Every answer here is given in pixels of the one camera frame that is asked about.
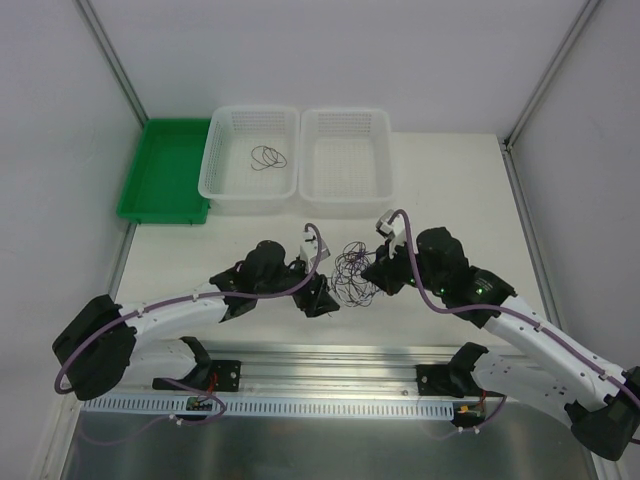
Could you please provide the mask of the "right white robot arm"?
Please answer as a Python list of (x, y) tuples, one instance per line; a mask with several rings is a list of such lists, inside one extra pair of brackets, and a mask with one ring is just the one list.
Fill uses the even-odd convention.
[(440, 366), (420, 366), (429, 394), (456, 398), (481, 391), (514, 398), (555, 418), (594, 454), (621, 458), (639, 427), (639, 370), (611, 363), (537, 314), (496, 274), (469, 263), (444, 227), (422, 231), (414, 244), (398, 221), (376, 227), (383, 244), (362, 276), (389, 295), (411, 286), (438, 297), (458, 318), (501, 338), (536, 362), (510, 364), (489, 348), (465, 343)]

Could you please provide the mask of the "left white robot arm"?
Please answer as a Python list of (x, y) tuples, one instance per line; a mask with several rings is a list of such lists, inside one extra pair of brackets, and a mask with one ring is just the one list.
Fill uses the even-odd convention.
[(197, 331), (246, 315), (268, 299), (290, 297), (308, 318), (339, 308), (317, 271), (329, 255), (322, 240), (307, 233), (299, 255), (291, 262), (285, 255), (281, 244), (263, 240), (229, 269), (176, 297), (129, 306), (108, 294), (91, 299), (53, 342), (60, 363), (55, 391), (87, 401), (129, 385), (237, 390), (239, 361), (212, 359)]

